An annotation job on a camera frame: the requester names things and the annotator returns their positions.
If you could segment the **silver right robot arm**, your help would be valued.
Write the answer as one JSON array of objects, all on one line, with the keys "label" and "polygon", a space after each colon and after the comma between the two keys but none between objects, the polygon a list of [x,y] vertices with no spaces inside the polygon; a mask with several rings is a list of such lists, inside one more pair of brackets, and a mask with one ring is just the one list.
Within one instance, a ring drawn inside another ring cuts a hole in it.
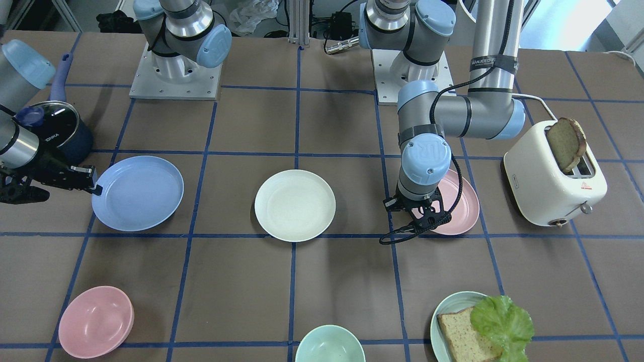
[{"label": "silver right robot arm", "polygon": [[[188,60],[198,68],[223,64],[232,32],[205,1],[135,1],[135,20],[157,59]],[[2,44],[2,203],[45,202],[50,194],[32,181],[103,195],[95,167],[80,166],[32,128],[44,117],[28,101],[56,79],[55,67],[18,39]]]}]

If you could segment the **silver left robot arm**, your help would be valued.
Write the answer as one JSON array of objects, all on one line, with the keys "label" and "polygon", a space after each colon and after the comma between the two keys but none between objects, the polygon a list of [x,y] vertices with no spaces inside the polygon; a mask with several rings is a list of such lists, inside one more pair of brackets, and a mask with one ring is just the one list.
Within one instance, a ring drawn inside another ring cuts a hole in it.
[{"label": "silver left robot arm", "polygon": [[[398,92],[401,166],[389,212],[405,211],[409,225],[382,236],[393,244],[451,221],[462,194],[462,173],[449,137],[513,138],[525,122],[513,98],[518,70],[522,1],[483,1],[475,21],[469,80],[439,89],[428,76],[409,79]],[[437,65],[457,23],[442,1],[368,1],[361,5],[359,43],[366,49],[401,51],[412,65]]]}]

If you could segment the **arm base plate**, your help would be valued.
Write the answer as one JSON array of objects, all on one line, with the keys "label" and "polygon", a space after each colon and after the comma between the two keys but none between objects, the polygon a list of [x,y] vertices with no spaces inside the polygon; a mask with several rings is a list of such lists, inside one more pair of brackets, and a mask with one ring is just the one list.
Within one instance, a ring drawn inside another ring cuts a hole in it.
[{"label": "arm base plate", "polygon": [[414,80],[434,82],[439,90],[454,85],[448,59],[443,52],[438,62],[430,66],[411,63],[402,51],[371,50],[373,75],[375,76],[378,105],[395,106],[398,92]]},{"label": "arm base plate", "polygon": [[205,68],[182,55],[161,57],[147,46],[130,87],[132,99],[218,100],[222,65]]}]

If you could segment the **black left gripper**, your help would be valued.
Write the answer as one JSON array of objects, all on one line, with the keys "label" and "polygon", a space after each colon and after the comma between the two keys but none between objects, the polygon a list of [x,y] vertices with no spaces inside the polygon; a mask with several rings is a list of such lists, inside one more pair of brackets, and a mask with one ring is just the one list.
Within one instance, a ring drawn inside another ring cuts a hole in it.
[{"label": "black left gripper", "polygon": [[396,191],[394,197],[383,200],[384,207],[389,212],[405,211],[410,214],[411,222],[393,233],[412,232],[423,234],[428,230],[451,222],[451,211],[445,208],[439,188],[434,190],[426,199],[412,200]]}]

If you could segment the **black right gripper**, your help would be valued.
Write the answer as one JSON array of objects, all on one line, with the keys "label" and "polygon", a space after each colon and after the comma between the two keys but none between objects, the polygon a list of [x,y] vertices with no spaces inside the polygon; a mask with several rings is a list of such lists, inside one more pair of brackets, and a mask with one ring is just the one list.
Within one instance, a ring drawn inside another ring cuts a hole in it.
[{"label": "black right gripper", "polygon": [[[16,169],[2,166],[2,176],[29,178],[47,186],[65,190],[97,191],[97,173],[93,165],[71,164],[59,149],[39,149],[34,158]],[[46,202],[50,193],[25,184],[7,184],[1,189],[1,203],[20,205]]]}]

